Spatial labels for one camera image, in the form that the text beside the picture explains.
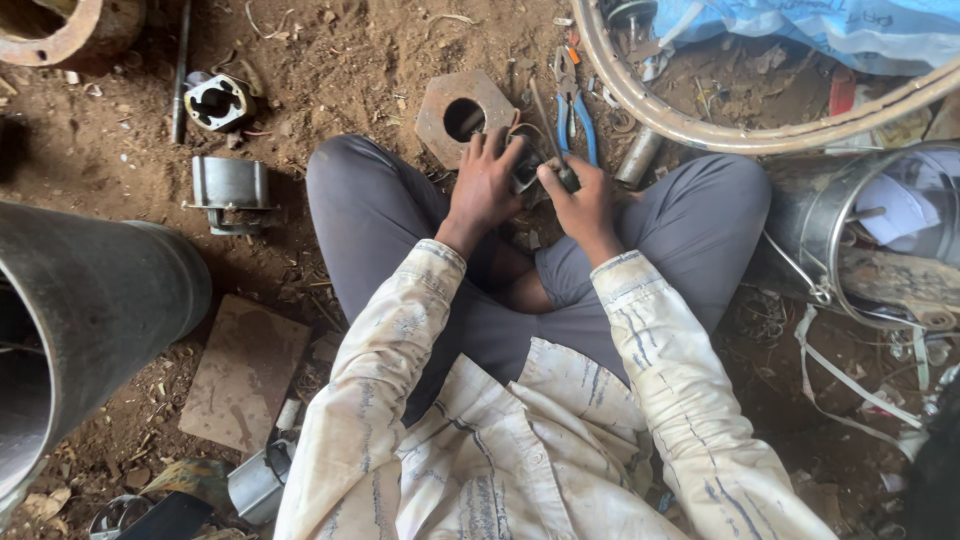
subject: pliers handle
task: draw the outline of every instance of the pliers handle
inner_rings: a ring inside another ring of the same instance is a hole
[[[593,121],[590,120],[590,114],[587,112],[587,106],[584,105],[583,91],[577,89],[577,96],[573,99],[573,110],[580,118],[580,123],[584,126],[584,133],[587,135],[587,150],[589,153],[590,164],[599,167],[597,162],[597,135],[593,130]],[[562,92],[557,93],[557,140],[560,142],[560,149],[564,154],[570,153],[570,144],[566,140],[566,126],[570,118],[570,104]]]

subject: shirt sleeve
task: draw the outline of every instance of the shirt sleeve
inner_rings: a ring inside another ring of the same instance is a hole
[[[780,459],[752,437],[703,327],[632,251],[590,275],[610,317],[663,478],[705,538],[835,538],[793,493]]]
[[[400,416],[466,269],[421,240],[357,316],[307,408],[275,538],[396,538]]]

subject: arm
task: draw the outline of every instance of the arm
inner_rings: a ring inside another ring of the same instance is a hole
[[[624,253],[610,222],[609,177],[568,161],[584,186],[575,195],[548,170],[540,179],[564,230],[594,267],[593,285],[663,458],[664,480],[697,531],[705,538],[833,538],[793,493],[773,449],[752,438],[723,365],[684,299],[640,252]]]
[[[278,540],[395,538],[400,417],[444,329],[480,237],[519,210],[509,172],[523,141],[499,156],[506,131],[476,135],[450,214],[421,240],[353,322],[330,383],[307,408],[276,520]]]

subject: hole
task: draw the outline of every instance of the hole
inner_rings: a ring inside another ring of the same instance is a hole
[[[220,86],[212,86],[205,90],[200,96],[200,101],[190,96],[190,107],[199,114],[195,117],[209,126],[213,123],[211,118],[219,120],[234,109],[241,110],[240,98],[233,95],[233,90],[233,86],[226,81],[221,81]]]
[[[444,129],[456,141],[470,142],[470,136],[482,133],[486,125],[486,114],[472,99],[454,100],[444,111]]]
[[[34,320],[2,273],[0,341],[0,479],[16,485],[43,450],[53,388]]]
[[[66,19],[73,14],[77,3],[77,0],[61,0],[56,8],[47,8],[34,0],[3,0],[0,2],[0,36],[28,40],[50,37],[66,26]]]

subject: blue plastic sheet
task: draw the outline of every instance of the blue plastic sheet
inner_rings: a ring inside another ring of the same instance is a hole
[[[677,48],[723,32],[789,37],[866,73],[923,75],[960,54],[960,0],[660,0],[652,26]]]

